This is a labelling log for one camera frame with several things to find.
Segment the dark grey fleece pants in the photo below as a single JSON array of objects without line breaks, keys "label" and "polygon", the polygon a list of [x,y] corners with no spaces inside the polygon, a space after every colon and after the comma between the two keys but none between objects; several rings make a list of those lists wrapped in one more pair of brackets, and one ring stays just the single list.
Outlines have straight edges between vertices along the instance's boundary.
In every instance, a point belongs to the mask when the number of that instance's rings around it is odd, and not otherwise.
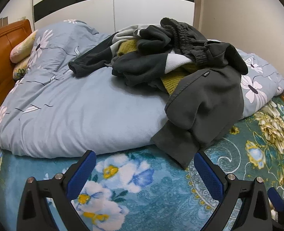
[{"label": "dark grey fleece pants", "polygon": [[187,168],[195,153],[226,135],[243,116],[241,76],[248,68],[236,48],[207,40],[187,23],[163,18],[174,49],[191,59],[197,71],[182,78],[165,106],[168,121],[152,137],[154,144]]}]

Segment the light blue floral duvet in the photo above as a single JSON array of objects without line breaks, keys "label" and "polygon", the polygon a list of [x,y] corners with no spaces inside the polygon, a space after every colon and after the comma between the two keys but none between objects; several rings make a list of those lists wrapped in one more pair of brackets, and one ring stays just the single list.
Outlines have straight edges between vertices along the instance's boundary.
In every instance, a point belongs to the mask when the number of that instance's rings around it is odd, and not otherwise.
[{"label": "light blue floral duvet", "polygon": [[[111,67],[81,78],[68,67],[110,36],[68,21],[37,31],[27,73],[0,106],[0,149],[52,159],[154,144],[168,121],[166,89],[130,87]],[[265,60],[236,50],[248,68],[241,76],[243,119],[283,94],[284,80]]]}]

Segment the teal floral bed blanket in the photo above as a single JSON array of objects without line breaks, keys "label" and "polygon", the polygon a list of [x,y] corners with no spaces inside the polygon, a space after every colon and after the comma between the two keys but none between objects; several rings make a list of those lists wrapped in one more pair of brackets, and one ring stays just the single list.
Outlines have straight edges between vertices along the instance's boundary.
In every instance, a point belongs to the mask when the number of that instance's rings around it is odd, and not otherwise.
[{"label": "teal floral bed blanket", "polygon": [[[284,102],[273,98],[206,150],[239,179],[261,177],[284,200]],[[26,179],[52,178],[75,159],[16,157],[0,150],[0,222],[15,230]],[[193,164],[180,168],[155,146],[101,155],[73,206],[91,230],[200,230],[217,206]]]}]

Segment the wooden headboard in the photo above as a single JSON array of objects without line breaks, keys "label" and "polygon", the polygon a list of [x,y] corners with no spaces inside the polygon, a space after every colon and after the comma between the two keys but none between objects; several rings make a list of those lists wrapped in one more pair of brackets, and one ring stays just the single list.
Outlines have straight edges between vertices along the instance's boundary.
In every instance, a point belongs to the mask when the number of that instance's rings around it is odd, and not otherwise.
[{"label": "wooden headboard", "polygon": [[0,106],[14,87],[12,49],[32,33],[29,20],[21,20],[0,28]]}]

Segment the olive yellow knit sweater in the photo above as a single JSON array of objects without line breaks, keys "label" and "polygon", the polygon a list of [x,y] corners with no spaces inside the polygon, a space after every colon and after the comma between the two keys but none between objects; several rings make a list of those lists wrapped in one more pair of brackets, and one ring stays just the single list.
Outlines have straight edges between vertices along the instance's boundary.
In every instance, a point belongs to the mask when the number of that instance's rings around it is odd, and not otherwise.
[{"label": "olive yellow knit sweater", "polygon": [[[119,46],[117,57],[138,50],[138,40],[127,40]],[[167,93],[171,95],[176,89],[179,81],[185,76],[199,70],[199,67],[188,57],[176,54],[174,49],[170,50],[166,58],[165,72],[160,77]]]}]

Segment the floral pillow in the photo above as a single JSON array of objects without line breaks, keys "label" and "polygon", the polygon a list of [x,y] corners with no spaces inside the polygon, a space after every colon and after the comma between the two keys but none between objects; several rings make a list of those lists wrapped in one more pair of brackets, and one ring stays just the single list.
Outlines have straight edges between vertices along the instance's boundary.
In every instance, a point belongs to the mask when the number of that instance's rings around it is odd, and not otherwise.
[{"label": "floral pillow", "polygon": [[10,53],[10,61],[15,65],[13,70],[13,79],[15,81],[20,80],[26,74],[36,33],[37,30],[31,33],[20,44],[15,46]]}]

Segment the black white sweatshirt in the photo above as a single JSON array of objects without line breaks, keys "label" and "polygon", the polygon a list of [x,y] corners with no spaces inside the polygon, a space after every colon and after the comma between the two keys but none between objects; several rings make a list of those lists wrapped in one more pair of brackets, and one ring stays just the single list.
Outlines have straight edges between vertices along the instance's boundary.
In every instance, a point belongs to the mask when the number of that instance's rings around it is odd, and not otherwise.
[{"label": "black white sweatshirt", "polygon": [[173,71],[179,78],[197,71],[191,59],[174,49],[172,32],[155,25],[123,29],[69,62],[68,67],[79,78],[111,67],[112,75],[123,78],[130,87],[145,84],[162,91],[164,78]]}]

